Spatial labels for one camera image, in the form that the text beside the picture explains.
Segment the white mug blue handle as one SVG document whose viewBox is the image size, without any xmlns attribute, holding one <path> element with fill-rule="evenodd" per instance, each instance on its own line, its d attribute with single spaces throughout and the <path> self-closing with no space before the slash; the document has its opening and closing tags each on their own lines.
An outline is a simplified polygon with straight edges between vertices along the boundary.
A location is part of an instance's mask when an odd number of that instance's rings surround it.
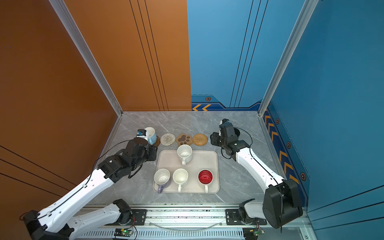
<svg viewBox="0 0 384 240">
<path fill-rule="evenodd" d="M 152 127 L 145 128 L 145 139 L 150 145 L 154 145 L 157 141 L 156 131 Z"/>
</svg>

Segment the woven rattan round coaster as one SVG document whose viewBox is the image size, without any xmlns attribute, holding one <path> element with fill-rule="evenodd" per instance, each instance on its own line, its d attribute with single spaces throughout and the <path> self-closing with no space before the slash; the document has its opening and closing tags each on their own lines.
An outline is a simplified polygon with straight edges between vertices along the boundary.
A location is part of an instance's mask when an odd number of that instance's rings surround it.
<svg viewBox="0 0 384 240">
<path fill-rule="evenodd" d="M 208 143 L 208 137 L 204 134 L 196 134 L 193 136 L 193 143 L 196 146 L 204 146 Z"/>
</svg>

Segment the white multicolour rope coaster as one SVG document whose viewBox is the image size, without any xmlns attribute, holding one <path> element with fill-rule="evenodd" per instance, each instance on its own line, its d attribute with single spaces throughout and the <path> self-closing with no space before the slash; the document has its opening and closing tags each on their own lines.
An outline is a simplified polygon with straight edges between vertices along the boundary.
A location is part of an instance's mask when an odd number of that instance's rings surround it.
<svg viewBox="0 0 384 240">
<path fill-rule="evenodd" d="M 164 134 L 161 138 L 160 138 L 160 141 L 161 141 L 161 144 L 164 145 L 164 146 L 170 146 L 172 145 L 176 140 L 176 137 L 173 135 L 173 134 Z"/>
</svg>

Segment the white mug purple handle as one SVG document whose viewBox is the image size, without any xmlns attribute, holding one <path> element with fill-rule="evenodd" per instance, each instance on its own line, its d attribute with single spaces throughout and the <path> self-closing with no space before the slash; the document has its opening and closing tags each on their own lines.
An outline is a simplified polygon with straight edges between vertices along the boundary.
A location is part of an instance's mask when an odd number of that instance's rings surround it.
<svg viewBox="0 0 384 240">
<path fill-rule="evenodd" d="M 154 175 L 154 182 L 158 186 L 156 191 L 161 194 L 171 183 L 171 174 L 167 169 L 159 169 Z"/>
</svg>

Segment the cork paw print coaster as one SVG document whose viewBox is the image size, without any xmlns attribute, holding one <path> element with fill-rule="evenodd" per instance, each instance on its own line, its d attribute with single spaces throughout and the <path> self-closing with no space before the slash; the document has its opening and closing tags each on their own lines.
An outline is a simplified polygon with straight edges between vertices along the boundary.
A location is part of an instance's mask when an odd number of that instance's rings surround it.
<svg viewBox="0 0 384 240">
<path fill-rule="evenodd" d="M 182 145 L 192 145 L 193 144 L 193 137 L 191 135 L 187 134 L 180 134 L 178 137 L 176 137 L 176 143 L 178 146 Z"/>
</svg>

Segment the red inside white mug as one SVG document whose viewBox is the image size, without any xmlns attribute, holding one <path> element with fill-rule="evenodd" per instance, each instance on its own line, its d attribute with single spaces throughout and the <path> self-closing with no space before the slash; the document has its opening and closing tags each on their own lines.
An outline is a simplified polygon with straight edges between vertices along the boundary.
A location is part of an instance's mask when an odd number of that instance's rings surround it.
<svg viewBox="0 0 384 240">
<path fill-rule="evenodd" d="M 198 174 L 198 181 L 204 187 L 205 193 L 208 194 L 213 183 L 213 173 L 210 170 L 201 170 Z"/>
</svg>

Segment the plain white mug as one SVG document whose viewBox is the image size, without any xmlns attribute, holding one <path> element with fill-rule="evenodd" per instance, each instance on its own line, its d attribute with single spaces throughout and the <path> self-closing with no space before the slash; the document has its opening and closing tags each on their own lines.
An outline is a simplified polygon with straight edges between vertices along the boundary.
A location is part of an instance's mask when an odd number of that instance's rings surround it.
<svg viewBox="0 0 384 240">
<path fill-rule="evenodd" d="M 175 170 L 175 172 L 173 173 L 173 180 L 178 185 L 178 193 L 181 193 L 183 187 L 188 184 L 188 171 L 182 168 Z"/>
</svg>

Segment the scratched brown wooden round coaster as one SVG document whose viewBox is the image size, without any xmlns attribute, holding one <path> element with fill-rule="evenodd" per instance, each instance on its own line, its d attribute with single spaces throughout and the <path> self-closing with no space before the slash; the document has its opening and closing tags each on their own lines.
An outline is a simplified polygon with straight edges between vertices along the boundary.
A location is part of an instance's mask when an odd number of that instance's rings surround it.
<svg viewBox="0 0 384 240">
<path fill-rule="evenodd" d="M 154 143 L 154 146 L 158 147 L 161 144 L 161 139 L 159 136 L 157 136 L 156 142 Z"/>
</svg>

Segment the black mug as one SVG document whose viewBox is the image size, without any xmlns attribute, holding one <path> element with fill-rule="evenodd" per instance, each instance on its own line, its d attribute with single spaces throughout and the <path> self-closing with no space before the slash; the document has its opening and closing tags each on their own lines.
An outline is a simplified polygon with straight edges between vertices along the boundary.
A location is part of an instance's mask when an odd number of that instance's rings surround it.
<svg viewBox="0 0 384 240">
<path fill-rule="evenodd" d="M 239 129 L 237 129 L 237 128 L 234 128 L 234 131 L 235 131 L 235 134 L 239 137 L 240 136 L 240 130 Z"/>
</svg>

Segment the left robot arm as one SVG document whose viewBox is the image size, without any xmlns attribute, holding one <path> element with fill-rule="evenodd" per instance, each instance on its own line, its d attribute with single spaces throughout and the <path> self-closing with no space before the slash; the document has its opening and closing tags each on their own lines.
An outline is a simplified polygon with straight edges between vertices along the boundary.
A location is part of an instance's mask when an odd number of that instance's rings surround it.
<svg viewBox="0 0 384 240">
<path fill-rule="evenodd" d="M 98 227 L 117 223 L 130 224 L 134 220 L 131 207 L 122 199 L 81 216 L 75 214 L 105 189 L 124 177 L 132 178 L 145 162 L 157 158 L 158 147 L 143 138 L 127 141 L 127 146 L 105 158 L 91 174 L 58 201 L 42 209 L 31 210 L 21 216 L 33 240 L 74 240 Z"/>
</svg>

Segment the white speckled mug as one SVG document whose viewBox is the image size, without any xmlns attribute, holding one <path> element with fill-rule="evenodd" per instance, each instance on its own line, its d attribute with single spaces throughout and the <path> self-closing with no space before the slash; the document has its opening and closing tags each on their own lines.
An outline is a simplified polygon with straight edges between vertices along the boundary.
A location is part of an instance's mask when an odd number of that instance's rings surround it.
<svg viewBox="0 0 384 240">
<path fill-rule="evenodd" d="M 193 158 L 193 150 L 190 145 L 181 145 L 177 149 L 178 158 L 182 165 L 185 166 Z"/>
</svg>

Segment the white serving tray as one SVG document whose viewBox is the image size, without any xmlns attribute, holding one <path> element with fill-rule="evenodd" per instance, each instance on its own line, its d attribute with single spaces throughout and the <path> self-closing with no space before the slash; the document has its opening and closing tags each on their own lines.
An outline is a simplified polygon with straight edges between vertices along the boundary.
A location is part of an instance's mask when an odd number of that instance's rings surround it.
<svg viewBox="0 0 384 240">
<path fill-rule="evenodd" d="M 216 194 L 220 190 L 218 155 L 214 151 L 193 151 L 192 160 L 185 166 L 179 160 L 176 150 L 163 150 L 159 154 L 157 168 L 167 169 L 172 175 L 175 170 L 183 168 L 189 173 L 189 180 L 181 188 L 182 194 L 204 194 L 205 187 L 200 184 L 198 174 L 202 170 L 209 170 L 213 174 L 213 182 L 208 187 L 209 194 Z"/>
</svg>

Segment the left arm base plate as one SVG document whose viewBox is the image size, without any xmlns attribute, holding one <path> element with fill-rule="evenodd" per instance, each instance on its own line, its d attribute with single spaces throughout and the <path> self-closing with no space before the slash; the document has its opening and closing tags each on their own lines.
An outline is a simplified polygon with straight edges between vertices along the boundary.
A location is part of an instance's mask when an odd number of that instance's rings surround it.
<svg viewBox="0 0 384 240">
<path fill-rule="evenodd" d="M 119 217 L 116 222 L 108 224 L 108 226 L 143 226 L 145 224 L 146 217 L 146 209 L 133 209 L 129 212 L 122 213 L 122 217 Z"/>
</svg>

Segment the aluminium front rail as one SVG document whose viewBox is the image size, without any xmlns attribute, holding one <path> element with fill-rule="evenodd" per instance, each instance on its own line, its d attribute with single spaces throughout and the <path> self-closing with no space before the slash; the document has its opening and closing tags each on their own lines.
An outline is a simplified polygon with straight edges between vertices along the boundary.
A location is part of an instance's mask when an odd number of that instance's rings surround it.
<svg viewBox="0 0 384 240">
<path fill-rule="evenodd" d="M 106 206 L 88 206 L 75 215 L 81 216 Z M 315 240 L 315 231 L 306 215 L 288 223 L 282 229 L 265 226 L 234 225 L 226 223 L 226 209 L 235 206 L 133 206 L 146 209 L 143 226 L 104 225 L 78 236 L 74 240 L 244 240 L 243 228 L 265 231 L 258 240 Z M 134 236 L 115 238 L 115 229 L 132 229 Z"/>
</svg>

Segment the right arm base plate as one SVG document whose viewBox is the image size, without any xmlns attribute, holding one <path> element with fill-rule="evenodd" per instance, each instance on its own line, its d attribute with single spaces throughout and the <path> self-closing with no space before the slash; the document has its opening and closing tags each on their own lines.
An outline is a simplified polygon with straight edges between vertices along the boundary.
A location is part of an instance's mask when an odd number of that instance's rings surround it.
<svg viewBox="0 0 384 240">
<path fill-rule="evenodd" d="M 239 213 L 239 209 L 226 209 L 225 214 L 226 214 L 226 223 L 229 226 L 234 226 L 234 225 L 265 226 L 268 224 L 267 220 L 260 219 L 260 218 L 243 220 Z"/>
</svg>

